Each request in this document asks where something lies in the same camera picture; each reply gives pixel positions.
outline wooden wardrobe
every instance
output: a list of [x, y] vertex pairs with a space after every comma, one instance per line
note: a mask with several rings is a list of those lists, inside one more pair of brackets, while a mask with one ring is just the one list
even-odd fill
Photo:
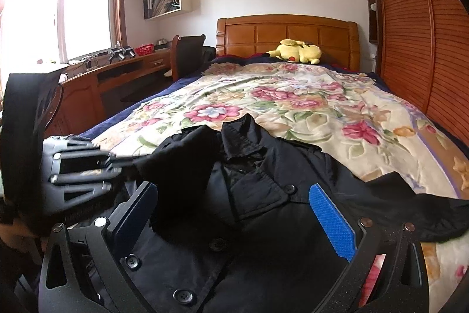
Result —
[[376, 0], [379, 74], [469, 145], [469, 15], [460, 0]]

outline person's hand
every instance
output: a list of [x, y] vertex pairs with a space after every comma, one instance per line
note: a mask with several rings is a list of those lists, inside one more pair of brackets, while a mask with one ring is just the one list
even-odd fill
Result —
[[[0, 224], [0, 238], [8, 247], [26, 253], [31, 249], [31, 241], [38, 236], [32, 233], [20, 218], [15, 218], [12, 225]], [[43, 252], [46, 246], [47, 239], [44, 238], [41, 240]]]

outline black coat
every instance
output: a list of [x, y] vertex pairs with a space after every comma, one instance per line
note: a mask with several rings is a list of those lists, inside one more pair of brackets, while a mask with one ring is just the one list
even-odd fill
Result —
[[274, 138], [249, 115], [221, 132], [185, 129], [135, 164], [159, 200], [121, 263], [157, 312], [312, 312], [347, 264], [309, 206], [315, 183], [354, 218], [410, 221], [422, 240], [458, 236], [469, 224], [467, 201], [416, 195], [396, 173], [365, 183], [319, 147]]

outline blue gripper pad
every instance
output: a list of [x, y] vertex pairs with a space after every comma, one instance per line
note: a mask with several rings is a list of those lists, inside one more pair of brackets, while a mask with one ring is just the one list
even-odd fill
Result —
[[337, 255], [350, 262], [356, 251], [355, 232], [317, 183], [310, 188], [310, 206]]

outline black chair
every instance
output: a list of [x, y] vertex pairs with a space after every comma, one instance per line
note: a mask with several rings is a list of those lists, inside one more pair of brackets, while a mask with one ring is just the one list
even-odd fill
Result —
[[171, 72], [173, 81], [190, 75], [203, 64], [203, 42], [205, 35], [179, 36], [171, 42]]

